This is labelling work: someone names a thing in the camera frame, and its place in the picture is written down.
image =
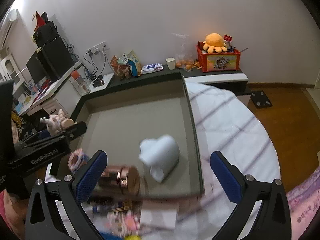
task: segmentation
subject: rose gold container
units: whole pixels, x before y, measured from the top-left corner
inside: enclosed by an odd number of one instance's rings
[[[140,188],[138,170],[134,166],[107,166],[99,185],[110,192],[137,195]]]

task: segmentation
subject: blue gripper pad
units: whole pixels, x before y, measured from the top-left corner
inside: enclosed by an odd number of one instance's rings
[[[232,167],[235,166],[231,165],[219,151],[215,151],[211,154],[210,166],[218,178],[218,181],[220,182],[224,192],[227,194],[229,200],[233,203],[239,204],[242,199],[243,188],[239,183],[239,180],[237,180],[231,172]]]
[[[89,199],[89,196],[101,177],[108,158],[104,151],[97,151],[90,161],[81,166],[74,174],[73,193],[76,201],[81,204]]]

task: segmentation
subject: white tissue roll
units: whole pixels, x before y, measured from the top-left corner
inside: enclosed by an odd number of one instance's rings
[[[145,139],[140,144],[139,159],[150,167],[150,175],[162,182],[179,161],[180,150],[170,135]]]

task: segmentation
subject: plastic bag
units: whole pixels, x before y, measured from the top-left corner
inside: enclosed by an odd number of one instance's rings
[[[118,64],[118,59],[116,56],[113,56],[110,62],[110,65],[112,67],[113,72],[115,73],[116,76],[118,76],[120,79],[124,78],[124,73],[122,69],[120,68],[120,65]]]
[[[175,65],[177,68],[183,68],[184,70],[190,72],[192,70],[193,57],[191,49],[188,49],[189,35],[186,34],[176,34],[171,33],[178,38],[177,48],[175,54]]]
[[[132,76],[134,77],[140,76],[142,67],[141,67],[141,63],[138,60],[138,57],[136,56],[133,50],[131,50],[127,56],[128,56],[128,64],[130,66]]]

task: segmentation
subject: gray tray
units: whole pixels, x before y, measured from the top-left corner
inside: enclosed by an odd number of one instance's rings
[[[72,143],[90,157],[97,150],[108,165],[134,165],[140,174],[139,197],[200,196],[203,180],[196,131],[184,79],[180,73],[136,79],[84,96],[71,118],[84,121],[87,132]],[[180,149],[180,160],[162,182],[156,182],[138,159],[140,142],[169,134]],[[108,196],[96,187],[93,195]]]

